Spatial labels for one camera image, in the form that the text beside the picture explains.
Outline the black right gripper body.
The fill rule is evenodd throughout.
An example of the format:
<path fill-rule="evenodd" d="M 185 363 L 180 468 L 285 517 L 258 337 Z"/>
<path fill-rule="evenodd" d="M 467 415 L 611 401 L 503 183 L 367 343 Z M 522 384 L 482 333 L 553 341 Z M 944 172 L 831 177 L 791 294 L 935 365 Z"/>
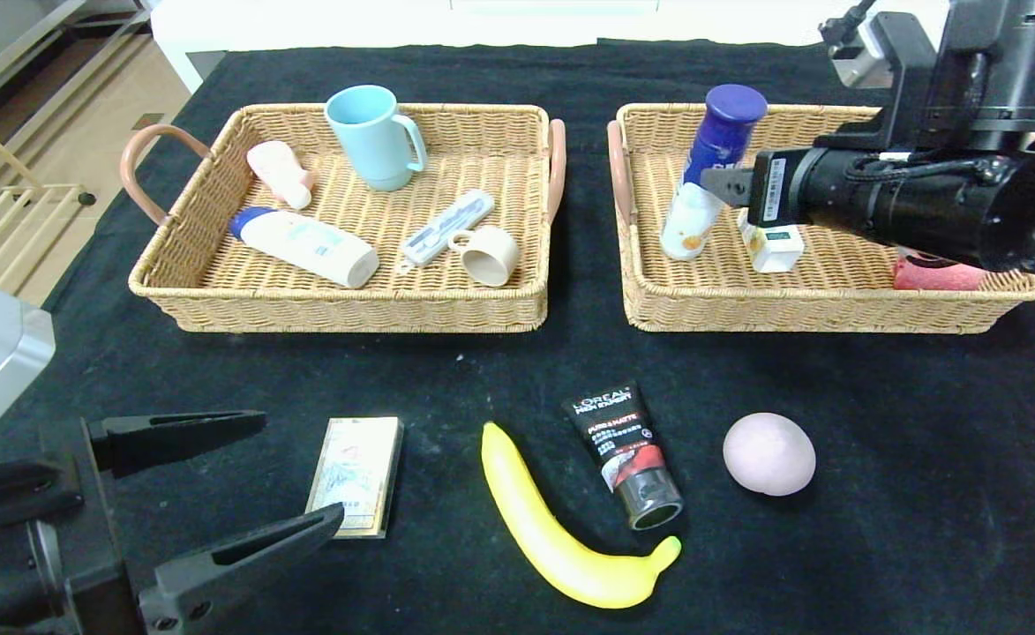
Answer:
<path fill-rule="evenodd" d="M 748 220 L 759 228 L 815 225 L 879 234 L 881 186 L 845 175 L 864 157 L 867 153 L 857 150 L 820 147 L 763 150 L 755 160 Z"/>

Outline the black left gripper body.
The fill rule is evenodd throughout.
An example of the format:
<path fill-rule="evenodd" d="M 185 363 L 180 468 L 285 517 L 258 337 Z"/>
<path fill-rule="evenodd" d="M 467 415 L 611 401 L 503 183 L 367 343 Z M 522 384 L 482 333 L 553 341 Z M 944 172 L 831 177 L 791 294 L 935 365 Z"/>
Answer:
<path fill-rule="evenodd" d="M 0 634 L 142 634 L 84 422 L 0 462 Z"/>

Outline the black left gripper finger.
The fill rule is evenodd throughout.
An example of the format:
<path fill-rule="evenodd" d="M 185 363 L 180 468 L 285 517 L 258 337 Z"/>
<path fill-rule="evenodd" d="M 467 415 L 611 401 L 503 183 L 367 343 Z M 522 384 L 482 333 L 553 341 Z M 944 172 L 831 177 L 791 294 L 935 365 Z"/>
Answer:
<path fill-rule="evenodd" d="M 246 409 L 122 415 L 88 423 L 88 436 L 97 467 L 124 479 L 254 437 L 266 424 L 266 413 Z"/>
<path fill-rule="evenodd" d="M 217 631 L 228 612 L 331 542 L 344 516 L 334 503 L 167 560 L 139 591 L 147 634 Z"/>

